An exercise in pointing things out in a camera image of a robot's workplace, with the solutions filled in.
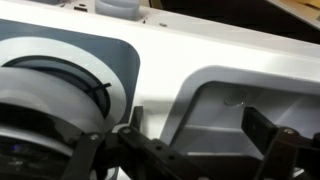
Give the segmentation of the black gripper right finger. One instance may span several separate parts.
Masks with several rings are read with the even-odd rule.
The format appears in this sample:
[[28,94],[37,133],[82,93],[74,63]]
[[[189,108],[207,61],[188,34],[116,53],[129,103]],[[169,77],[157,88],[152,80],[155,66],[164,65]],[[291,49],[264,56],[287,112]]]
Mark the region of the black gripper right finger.
[[263,155],[255,180],[293,180],[295,168],[320,180],[320,133],[303,137],[297,130],[276,126],[253,107],[243,112],[241,129]]

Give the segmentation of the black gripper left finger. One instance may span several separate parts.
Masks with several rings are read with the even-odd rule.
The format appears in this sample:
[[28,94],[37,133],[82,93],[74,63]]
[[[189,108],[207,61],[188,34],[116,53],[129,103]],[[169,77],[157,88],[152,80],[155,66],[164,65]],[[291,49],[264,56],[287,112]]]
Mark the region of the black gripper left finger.
[[120,167],[131,180],[213,180],[202,168],[158,139],[140,132],[143,107],[136,106],[128,124],[106,133],[80,137],[61,180],[104,180]]

